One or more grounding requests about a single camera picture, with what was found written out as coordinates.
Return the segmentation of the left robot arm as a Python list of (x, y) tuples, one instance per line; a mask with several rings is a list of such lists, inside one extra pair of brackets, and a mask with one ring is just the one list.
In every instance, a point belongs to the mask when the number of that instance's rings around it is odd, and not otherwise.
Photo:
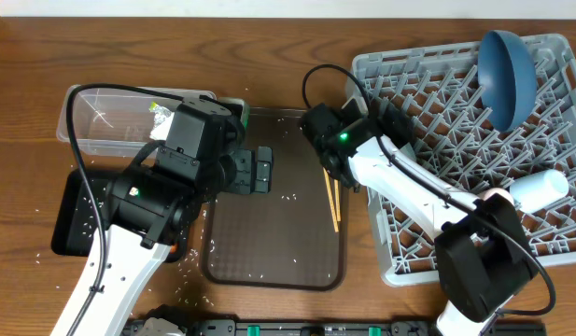
[(186, 99), (166, 137), (144, 144), (123, 171), (68, 176), (51, 248), (87, 261), (53, 334), (119, 334), (150, 277), (180, 258), (203, 203), (220, 192), (269, 192), (272, 150), (241, 147), (248, 115), (242, 99)]

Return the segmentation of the white green wrapper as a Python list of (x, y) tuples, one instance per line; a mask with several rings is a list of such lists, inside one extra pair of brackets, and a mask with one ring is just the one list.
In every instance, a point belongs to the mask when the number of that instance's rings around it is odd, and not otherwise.
[(155, 102), (151, 103), (149, 111), (154, 114), (153, 128), (149, 137), (152, 140), (165, 140), (170, 132), (175, 113)]

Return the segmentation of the pink cup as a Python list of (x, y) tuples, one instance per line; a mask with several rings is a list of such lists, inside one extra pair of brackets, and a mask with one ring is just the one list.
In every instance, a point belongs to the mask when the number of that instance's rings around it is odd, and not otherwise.
[(510, 194), (510, 192), (506, 189), (501, 189), (501, 188), (488, 189), (486, 191), (479, 193), (478, 197), (481, 200), (486, 201), (487, 199), (491, 198), (494, 195), (499, 195), (499, 196), (503, 197), (504, 199), (506, 199), (509, 203), (514, 204), (514, 199), (513, 199), (513, 196)]

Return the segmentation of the light blue cup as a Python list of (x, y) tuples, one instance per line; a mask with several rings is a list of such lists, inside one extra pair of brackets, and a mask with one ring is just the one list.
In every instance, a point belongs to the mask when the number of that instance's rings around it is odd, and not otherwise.
[(561, 172), (551, 169), (515, 180), (509, 192), (520, 211), (534, 213), (566, 197), (569, 182)]

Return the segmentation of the large blue plate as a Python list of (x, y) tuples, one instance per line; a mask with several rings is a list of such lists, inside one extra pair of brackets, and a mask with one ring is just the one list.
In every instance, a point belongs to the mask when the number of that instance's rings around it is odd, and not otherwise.
[(536, 68), (520, 36), (502, 30), (487, 32), (478, 53), (478, 82), (484, 107), (495, 130), (506, 133), (531, 114), (537, 94)]

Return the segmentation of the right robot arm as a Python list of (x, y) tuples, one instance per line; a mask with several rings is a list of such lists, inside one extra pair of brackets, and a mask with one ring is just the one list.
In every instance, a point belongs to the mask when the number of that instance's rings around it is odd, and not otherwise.
[(431, 174), (409, 154), (414, 132), (401, 112), (371, 114), (350, 98), (339, 110), (320, 104), (300, 120), (329, 176), (365, 186), (394, 203), (434, 244), (448, 302), (441, 335), (485, 335), (504, 305), (537, 274), (536, 260), (506, 192), (482, 199)]

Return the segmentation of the wooden chopstick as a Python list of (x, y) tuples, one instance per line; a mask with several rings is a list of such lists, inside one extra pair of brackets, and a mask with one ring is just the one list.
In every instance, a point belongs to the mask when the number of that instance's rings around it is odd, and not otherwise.
[(335, 232), (338, 232), (340, 230), (340, 228), (339, 228), (340, 223), (337, 222), (336, 216), (335, 216), (333, 179), (330, 178), (328, 171), (326, 169), (323, 170), (323, 175), (324, 175), (324, 180), (325, 180), (326, 192), (327, 192), (329, 204), (330, 204), (330, 213), (331, 213), (331, 220), (332, 220), (332, 224), (333, 224), (333, 229)]
[(338, 180), (333, 180), (334, 187), (334, 201), (335, 201), (335, 216), (338, 223), (341, 222), (341, 205), (340, 205), (340, 185)]

